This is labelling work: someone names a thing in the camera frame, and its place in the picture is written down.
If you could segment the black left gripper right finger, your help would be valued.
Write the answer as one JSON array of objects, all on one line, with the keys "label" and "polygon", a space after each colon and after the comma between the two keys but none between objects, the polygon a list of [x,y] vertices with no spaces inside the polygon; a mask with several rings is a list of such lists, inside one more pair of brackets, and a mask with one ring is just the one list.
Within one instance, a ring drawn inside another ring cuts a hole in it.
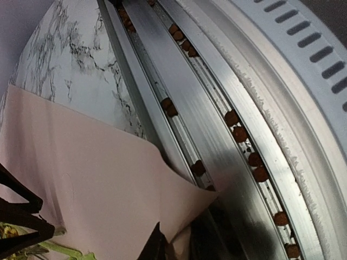
[{"label": "black left gripper right finger", "polygon": [[137,260],[166,260],[167,240],[156,224]]}]

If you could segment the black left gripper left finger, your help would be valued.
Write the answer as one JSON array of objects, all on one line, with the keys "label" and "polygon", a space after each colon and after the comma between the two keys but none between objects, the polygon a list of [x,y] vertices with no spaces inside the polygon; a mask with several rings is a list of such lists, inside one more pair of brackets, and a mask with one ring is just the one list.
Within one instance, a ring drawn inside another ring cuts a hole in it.
[{"label": "black left gripper left finger", "polygon": [[1,199],[1,222],[35,230],[26,235],[1,239],[1,259],[4,259],[27,247],[51,239],[55,227],[35,216],[40,212],[43,200],[21,184],[4,166],[1,166],[1,184],[27,200],[26,203],[10,203]]}]

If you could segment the blue fake flower stem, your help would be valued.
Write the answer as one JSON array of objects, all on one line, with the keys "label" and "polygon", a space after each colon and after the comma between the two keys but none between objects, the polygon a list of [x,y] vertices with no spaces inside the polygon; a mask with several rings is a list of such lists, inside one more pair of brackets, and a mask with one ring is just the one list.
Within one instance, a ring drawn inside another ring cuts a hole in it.
[{"label": "blue fake flower stem", "polygon": [[38,259],[43,259],[41,255],[51,251],[66,255],[68,259],[96,259],[95,254],[92,252],[84,255],[79,250],[51,242],[41,242],[38,245],[20,250],[18,253],[15,253],[14,259],[29,259],[29,256],[36,256]]}]

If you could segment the pink wrapping paper sheet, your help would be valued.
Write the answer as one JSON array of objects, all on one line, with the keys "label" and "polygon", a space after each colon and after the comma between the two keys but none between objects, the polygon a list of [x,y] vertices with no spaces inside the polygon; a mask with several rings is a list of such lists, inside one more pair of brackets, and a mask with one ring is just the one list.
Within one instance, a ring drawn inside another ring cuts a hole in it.
[{"label": "pink wrapping paper sheet", "polygon": [[61,243],[137,259],[156,226],[174,240],[217,197],[174,172],[150,142],[10,85],[1,163],[63,225]]}]

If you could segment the yellow fake flower bunch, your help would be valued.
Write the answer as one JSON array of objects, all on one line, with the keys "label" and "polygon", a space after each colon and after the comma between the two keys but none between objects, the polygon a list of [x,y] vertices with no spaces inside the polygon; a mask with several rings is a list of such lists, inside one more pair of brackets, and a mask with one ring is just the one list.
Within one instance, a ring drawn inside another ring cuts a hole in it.
[{"label": "yellow fake flower bunch", "polygon": [[28,231],[19,226],[1,222],[1,247],[20,244],[27,239],[28,234]]}]

